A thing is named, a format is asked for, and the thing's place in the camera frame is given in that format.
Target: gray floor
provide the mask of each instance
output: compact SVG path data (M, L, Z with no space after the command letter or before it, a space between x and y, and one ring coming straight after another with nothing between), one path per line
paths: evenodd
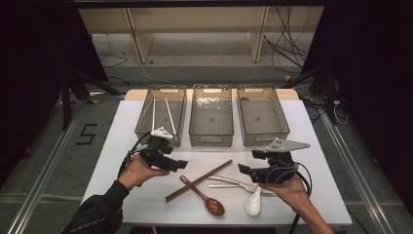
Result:
M277 34L268 38L275 40ZM299 41L303 50L308 50L312 34L304 34ZM278 86L285 83L285 76L297 76L296 73L280 72L272 65L272 50L264 44L261 59L251 62L249 48L244 34L160 34L152 46L148 62L143 68L137 62L131 46L131 39L126 35L95 35L94 44L99 55L124 57L128 60L114 67L106 67L109 85L121 91L146 88L151 84L185 83L189 86L196 83L227 83L234 86L244 83L273 83ZM111 66L123 58L105 58L102 64ZM291 66L288 60L273 59L276 66L290 71L299 71ZM311 80L298 87L300 96L308 96ZM80 201L94 171L95 163L106 140L117 106L122 97L112 97L102 90L88 86L94 95L86 105L73 104L79 109L78 118L68 142L59 155L56 167L39 198L23 233L58 233L80 205ZM308 107L309 117L315 119L319 113ZM342 110L340 116L346 116ZM332 171L349 211L365 226L369 233L383 233L377 227L377 218L369 213L369 206L359 193L359 188L352 178L349 169L340 154L336 142L328 129L328 120L323 114L314 122L314 129L319 138L322 150ZM81 136L86 125L87 133L93 133L91 144L89 137ZM55 144L62 135L62 106L57 103L55 110L31 145L32 155L23 158L15 167L4 186L0 189L0 233L7 233L15 215L31 191L36 179L42 173L44 165L53 155ZM351 157L362 169L361 175L368 188L385 213L386 221L394 233L411 233L413 218L405 209L392 190L380 168L374 164L372 156L366 148L361 135L351 121L338 124L336 127L344 139ZM278 228L277 233L287 228ZM130 228L123 226L118 233L129 233ZM356 221L346 228L347 233L364 233ZM305 226L299 226L296 233L309 233Z

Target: wooden chopstick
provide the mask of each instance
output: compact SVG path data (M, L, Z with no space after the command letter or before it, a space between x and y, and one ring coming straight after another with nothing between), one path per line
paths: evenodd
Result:
M175 192L169 194L166 199L167 202L171 201L172 199L176 198L177 196L181 195L182 193L184 193L185 191L187 191L188 189L190 189L191 187L195 186L197 183L203 181L204 179L212 176L213 174L215 174L216 172L218 172L219 170L223 169L224 167L228 166L230 163L232 163L232 160L229 160L228 162L222 164L221 166L217 167L216 169L210 171L209 173L195 179L193 182L185 185L184 187L181 187L180 189L176 190Z

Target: person's arm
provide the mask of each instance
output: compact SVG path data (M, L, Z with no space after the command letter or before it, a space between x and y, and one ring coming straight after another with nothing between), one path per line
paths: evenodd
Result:
M115 233L122 224L122 204L130 191L154 176L169 171L149 168L139 155L133 155L128 166L103 195L88 198L72 216L62 233Z
M291 180L281 185L260 183L259 186L275 192L277 196L303 218L313 233L334 233L311 202L298 175L294 175Z

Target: white tabletop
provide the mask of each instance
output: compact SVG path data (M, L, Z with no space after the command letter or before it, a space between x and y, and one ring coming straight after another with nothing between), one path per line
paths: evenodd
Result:
M311 173L313 179L312 202L328 224L332 226L350 225L352 221L325 161L305 106L300 100L282 100L281 104L290 128L287 139L311 144L310 148L292 151L291 154L295 162L305 165ZM121 101L94 169L94 174L85 192L84 201L94 194L105 193L113 180L116 179L127 151L131 150L137 141L134 129L142 105L143 101L139 100ZM239 163L252 168L268 167L266 160L253 159L250 153L251 148L243 146L237 106L234 102L233 111L234 139L232 147L199 149L192 147L189 140L191 102L188 102L181 146L175 148L168 155L174 160L188 161L186 169L170 173L168 176L154 177L143 183L141 187L134 188L124 201L124 223L155 226L216 224L220 226L261 227L292 223L295 213L281 199L262 195L260 214L251 216L244 210L244 203L251 193L240 187L208 188L208 184L216 182L209 179L200 182L197 187L207 196L220 201L225 208L225 215L217 217L210 214L202 198L192 190L186 191L168 203L166 202L166 196L184 186L184 183L179 179L181 175L185 175L193 181L232 159L232 164L216 174L251 183L248 175L239 172ZM303 169L300 169L300 172L307 177Z

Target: gray translucent container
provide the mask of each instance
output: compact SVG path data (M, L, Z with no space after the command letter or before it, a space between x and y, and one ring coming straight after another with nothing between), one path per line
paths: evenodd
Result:
M289 127L273 85L241 85L237 107L244 146L269 145L286 138Z
M155 129L164 127L168 133L173 135L173 139L169 141L169 145L175 147L180 146L187 102L186 87L174 85L150 87L134 131L138 137L152 131L154 100ZM170 121L168 106L175 133L173 132Z
M196 147L231 147L234 135L229 85L195 85L189 137Z

